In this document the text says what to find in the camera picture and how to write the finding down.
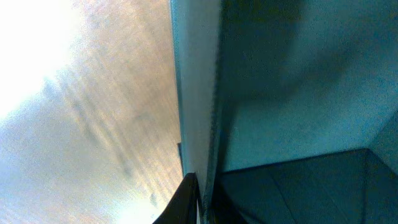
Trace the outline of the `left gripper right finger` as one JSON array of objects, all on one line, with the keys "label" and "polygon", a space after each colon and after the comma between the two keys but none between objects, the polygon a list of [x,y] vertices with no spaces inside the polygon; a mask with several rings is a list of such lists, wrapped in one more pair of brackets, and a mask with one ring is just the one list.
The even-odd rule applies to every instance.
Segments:
[{"label": "left gripper right finger", "polygon": [[219,183],[215,183],[213,187],[210,208],[212,224],[248,224]]}]

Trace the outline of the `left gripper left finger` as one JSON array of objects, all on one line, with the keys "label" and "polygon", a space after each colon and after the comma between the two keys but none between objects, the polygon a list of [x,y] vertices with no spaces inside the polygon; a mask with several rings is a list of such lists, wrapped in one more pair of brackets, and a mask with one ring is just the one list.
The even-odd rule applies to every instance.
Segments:
[{"label": "left gripper left finger", "polygon": [[188,173],[153,224],[196,224],[199,189],[195,173]]}]

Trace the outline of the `dark green gift box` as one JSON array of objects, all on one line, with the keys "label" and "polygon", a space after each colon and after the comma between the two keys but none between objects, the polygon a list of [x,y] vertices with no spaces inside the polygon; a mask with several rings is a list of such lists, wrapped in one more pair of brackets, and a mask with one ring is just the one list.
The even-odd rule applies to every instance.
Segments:
[{"label": "dark green gift box", "polygon": [[184,176],[247,223],[397,222],[397,0],[172,1]]}]

